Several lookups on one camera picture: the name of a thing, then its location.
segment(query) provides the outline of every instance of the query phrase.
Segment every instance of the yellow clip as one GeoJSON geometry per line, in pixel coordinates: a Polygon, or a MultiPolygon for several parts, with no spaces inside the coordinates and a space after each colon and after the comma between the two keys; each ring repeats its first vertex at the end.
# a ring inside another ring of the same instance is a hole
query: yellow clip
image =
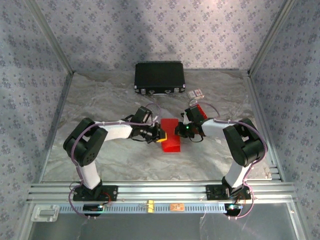
{"type": "Polygon", "coordinates": [[[157,143],[161,143],[167,140],[167,133],[165,133],[165,138],[161,138],[158,141],[156,141],[157,143]]]}
{"type": "Polygon", "coordinates": [[[147,213],[148,214],[153,214],[155,212],[155,201],[148,200],[147,201],[147,205],[148,205],[147,213]]]}

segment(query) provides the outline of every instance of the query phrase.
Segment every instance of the gray marble surface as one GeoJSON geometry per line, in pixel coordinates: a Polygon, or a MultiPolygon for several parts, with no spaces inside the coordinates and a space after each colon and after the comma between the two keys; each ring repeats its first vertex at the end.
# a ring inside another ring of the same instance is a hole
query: gray marble surface
{"type": "MultiPolygon", "coordinates": [[[[162,118],[180,118],[188,107],[187,91],[200,88],[203,101],[213,104],[221,119],[250,118],[255,122],[241,72],[189,70],[185,82],[185,93],[142,96],[134,92],[134,72],[75,73],[42,181],[79,179],[63,143],[85,117],[117,121],[154,101],[162,107],[162,118]]],[[[150,109],[157,114],[156,108],[150,109]]],[[[208,117],[216,116],[209,107],[203,109],[208,117]]],[[[232,161],[223,138],[205,137],[201,143],[182,138],[180,153],[164,153],[160,143],[116,139],[104,143],[96,165],[104,181],[221,180],[232,161]]],[[[258,164],[249,177],[269,178],[267,161],[258,164]]]]}

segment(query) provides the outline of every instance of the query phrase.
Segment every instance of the black box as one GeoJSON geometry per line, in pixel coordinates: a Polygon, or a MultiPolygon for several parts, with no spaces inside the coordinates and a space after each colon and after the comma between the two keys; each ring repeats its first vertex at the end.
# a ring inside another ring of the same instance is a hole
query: black box
{"type": "Polygon", "coordinates": [[[150,61],[135,65],[134,89],[139,94],[182,93],[186,89],[180,61],[150,61]]]}

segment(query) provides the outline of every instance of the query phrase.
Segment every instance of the floral pattern wallpaper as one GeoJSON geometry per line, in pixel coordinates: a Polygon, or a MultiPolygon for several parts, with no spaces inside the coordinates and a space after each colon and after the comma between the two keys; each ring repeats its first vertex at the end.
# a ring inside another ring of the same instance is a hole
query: floral pattern wallpaper
{"type": "Polygon", "coordinates": [[[320,1],[298,0],[254,76],[285,171],[320,239],[320,1]]]}
{"type": "Polygon", "coordinates": [[[38,0],[76,72],[180,60],[247,70],[284,0],[38,0]]]}
{"type": "Polygon", "coordinates": [[[0,9],[0,239],[8,240],[39,180],[67,73],[23,1],[0,9]]]}

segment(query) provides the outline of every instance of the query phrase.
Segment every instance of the orange tag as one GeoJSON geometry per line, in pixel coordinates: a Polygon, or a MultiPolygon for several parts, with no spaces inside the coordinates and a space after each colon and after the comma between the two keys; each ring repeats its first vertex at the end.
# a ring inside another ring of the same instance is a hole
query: orange tag
{"type": "Polygon", "coordinates": [[[185,210],[184,203],[171,203],[170,204],[170,211],[171,212],[183,212],[185,210]]]}

